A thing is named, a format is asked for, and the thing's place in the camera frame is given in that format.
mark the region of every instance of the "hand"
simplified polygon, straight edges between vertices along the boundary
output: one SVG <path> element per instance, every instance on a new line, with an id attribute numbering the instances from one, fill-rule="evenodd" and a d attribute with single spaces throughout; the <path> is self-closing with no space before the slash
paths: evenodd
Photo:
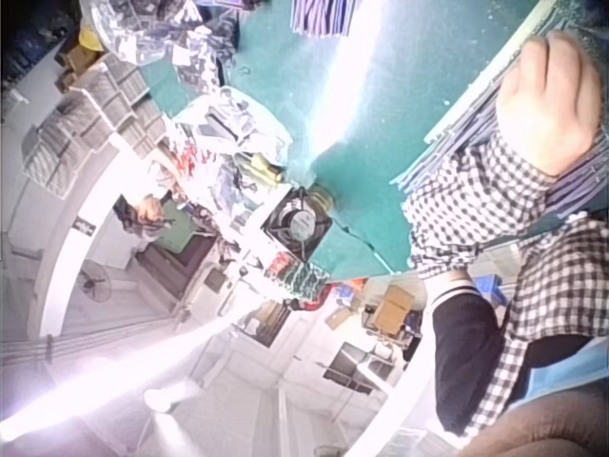
<path id="1" fill-rule="evenodd" d="M 521 157 L 558 176 L 587 152 L 599 128 L 600 77 L 564 32 L 531 39 L 504 77 L 497 100 L 503 139 Z"/>

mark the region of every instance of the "red object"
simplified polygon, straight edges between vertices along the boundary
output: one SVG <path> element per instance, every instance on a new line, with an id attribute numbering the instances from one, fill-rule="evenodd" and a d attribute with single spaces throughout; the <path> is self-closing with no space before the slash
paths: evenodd
<path id="1" fill-rule="evenodd" d="M 332 284 L 326 284 L 320 293 L 320 296 L 315 302 L 301 302 L 304 311 L 317 311 L 321 308 L 327 296 L 330 294 L 330 291 L 334 288 Z"/>

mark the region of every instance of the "white pillar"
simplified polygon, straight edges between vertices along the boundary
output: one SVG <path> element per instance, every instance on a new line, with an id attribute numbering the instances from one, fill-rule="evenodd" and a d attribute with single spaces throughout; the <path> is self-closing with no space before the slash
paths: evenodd
<path id="1" fill-rule="evenodd" d="M 88 249 L 138 163 L 141 160 L 123 137 L 112 134 L 110 145 L 93 153 L 79 171 L 55 227 L 41 228 L 53 234 L 29 306 L 29 338 L 61 333 L 69 297 Z"/>

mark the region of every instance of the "clear plastic bag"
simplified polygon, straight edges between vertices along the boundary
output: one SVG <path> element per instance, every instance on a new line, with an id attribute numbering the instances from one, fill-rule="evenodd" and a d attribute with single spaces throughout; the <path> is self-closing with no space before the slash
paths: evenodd
<path id="1" fill-rule="evenodd" d="M 81 0 L 81 10 L 102 43 L 136 65 L 162 58 L 203 25 L 191 0 Z"/>

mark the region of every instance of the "cooling fan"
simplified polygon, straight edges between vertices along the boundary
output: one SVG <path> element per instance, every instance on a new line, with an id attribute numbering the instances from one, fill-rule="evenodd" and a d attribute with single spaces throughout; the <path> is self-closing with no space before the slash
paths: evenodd
<path id="1" fill-rule="evenodd" d="M 101 265 L 92 260 L 83 262 L 76 278 L 76 284 L 88 298 L 97 303 L 106 302 L 112 295 L 108 274 Z"/>
<path id="2" fill-rule="evenodd" d="M 296 258 L 307 262 L 332 225 L 327 216 L 328 196 L 319 191 L 293 189 L 271 212 L 262 226 L 270 236 Z"/>

